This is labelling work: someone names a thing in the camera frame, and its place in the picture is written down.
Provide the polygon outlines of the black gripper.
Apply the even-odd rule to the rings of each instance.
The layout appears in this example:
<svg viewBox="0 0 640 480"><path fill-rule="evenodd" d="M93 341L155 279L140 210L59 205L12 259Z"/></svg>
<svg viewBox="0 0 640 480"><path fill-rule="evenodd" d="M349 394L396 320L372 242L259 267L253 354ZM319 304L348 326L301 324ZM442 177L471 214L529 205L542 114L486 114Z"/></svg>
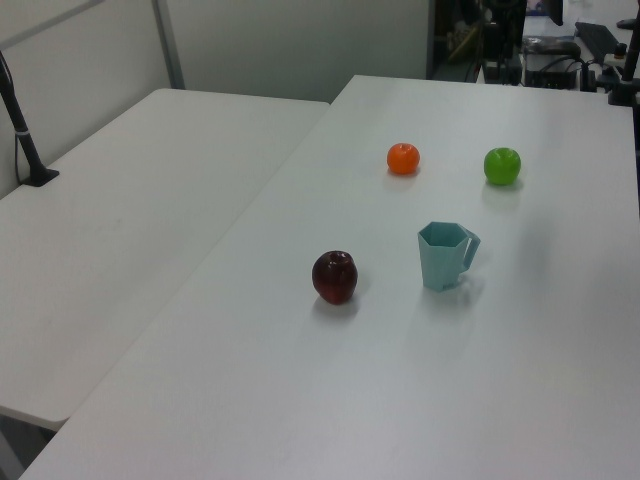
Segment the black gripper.
<svg viewBox="0 0 640 480"><path fill-rule="evenodd" d="M505 84L521 83L521 61L511 58L521 47L523 25L518 22L487 22L482 27L482 59L485 83L501 82L500 60L505 60Z"/></svg>

